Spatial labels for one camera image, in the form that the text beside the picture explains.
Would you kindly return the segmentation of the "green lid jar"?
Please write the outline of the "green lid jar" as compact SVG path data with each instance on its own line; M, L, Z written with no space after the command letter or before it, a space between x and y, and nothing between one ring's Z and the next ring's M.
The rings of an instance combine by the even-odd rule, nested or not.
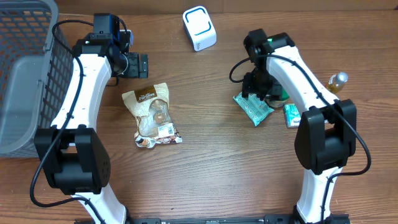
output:
M266 103L273 108L284 106L288 99L289 95L281 86L273 87L266 95Z

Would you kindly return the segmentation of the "teal white pack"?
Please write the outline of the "teal white pack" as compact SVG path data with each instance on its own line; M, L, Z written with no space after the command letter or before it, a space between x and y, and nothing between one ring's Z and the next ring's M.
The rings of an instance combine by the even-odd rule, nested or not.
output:
M233 100L243 109L255 126L264 121L274 110L255 94L248 94L247 98L242 93L233 97Z

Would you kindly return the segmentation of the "brown mushroom packet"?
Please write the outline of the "brown mushroom packet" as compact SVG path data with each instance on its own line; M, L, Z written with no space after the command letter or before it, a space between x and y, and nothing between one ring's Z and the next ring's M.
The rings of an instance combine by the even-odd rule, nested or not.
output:
M122 99L136 120L134 138L138 147L152 149L158 144L183 142L169 115L169 88L166 83L123 93Z

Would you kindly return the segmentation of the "green freshening pouch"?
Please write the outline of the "green freshening pouch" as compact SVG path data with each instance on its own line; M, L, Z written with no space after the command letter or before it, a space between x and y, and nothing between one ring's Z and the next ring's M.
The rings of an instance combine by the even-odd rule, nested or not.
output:
M288 128L297 128L301 121L300 113L294 104L284 105L285 122Z

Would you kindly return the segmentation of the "yellow oil bottle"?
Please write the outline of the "yellow oil bottle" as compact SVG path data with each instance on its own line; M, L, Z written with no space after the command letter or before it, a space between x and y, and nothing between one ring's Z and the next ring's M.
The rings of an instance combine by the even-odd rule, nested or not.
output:
M348 81L348 74L345 72L340 72L334 74L330 77L329 81L326 83L326 89L333 94L338 93L343 89Z

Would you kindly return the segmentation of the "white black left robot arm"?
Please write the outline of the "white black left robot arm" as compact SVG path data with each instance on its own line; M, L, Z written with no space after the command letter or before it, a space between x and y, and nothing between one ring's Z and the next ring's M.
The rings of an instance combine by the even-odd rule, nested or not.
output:
M54 38L72 56L73 74L58 114L35 133L40 164L30 200L42 208L79 201L93 223L132 223L109 184L110 157L96 125L109 79L147 78L148 56L130 52L133 34L118 16L96 13L90 26L73 47Z

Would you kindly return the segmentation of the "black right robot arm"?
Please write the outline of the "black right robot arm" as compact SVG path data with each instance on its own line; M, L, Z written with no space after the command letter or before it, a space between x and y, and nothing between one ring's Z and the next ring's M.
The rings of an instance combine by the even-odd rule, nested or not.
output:
M290 215L266 215L267 223L349 223L334 215L330 202L337 177L356 151L356 107L339 100L306 66L294 41L285 32L267 36L252 30L243 41L254 69L240 81L243 108L257 118L254 102L269 104L289 98L300 123L295 153L304 168L300 198Z

